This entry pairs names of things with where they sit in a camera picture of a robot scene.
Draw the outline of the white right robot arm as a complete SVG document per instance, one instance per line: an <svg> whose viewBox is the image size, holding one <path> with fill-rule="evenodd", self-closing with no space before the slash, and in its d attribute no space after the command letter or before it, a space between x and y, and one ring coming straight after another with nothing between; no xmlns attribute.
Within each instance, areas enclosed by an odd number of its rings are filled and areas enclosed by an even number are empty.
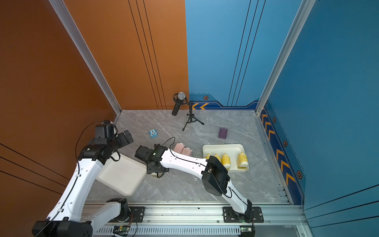
<svg viewBox="0 0 379 237"><path fill-rule="evenodd" d="M135 157L146 163L147 174L165 174L172 169L191 174L202 181L207 192L225 199L240 222L253 222L252 202L236 190L229 172L216 157L193 158L159 144L154 149L141 148L142 154Z"/></svg>

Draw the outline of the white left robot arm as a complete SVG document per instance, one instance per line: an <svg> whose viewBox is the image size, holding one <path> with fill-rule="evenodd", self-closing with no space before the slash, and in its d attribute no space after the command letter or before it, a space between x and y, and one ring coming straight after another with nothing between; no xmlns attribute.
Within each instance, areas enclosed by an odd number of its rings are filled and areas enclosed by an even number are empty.
<svg viewBox="0 0 379 237"><path fill-rule="evenodd" d="M133 143L128 130L116 135L113 127L100 128L77 158L77 166L63 195L44 221L37 221L32 234L35 237L91 237L113 219L121 222L131 217L127 200L114 198L81 221L89 191L106 161L119 148Z"/></svg>

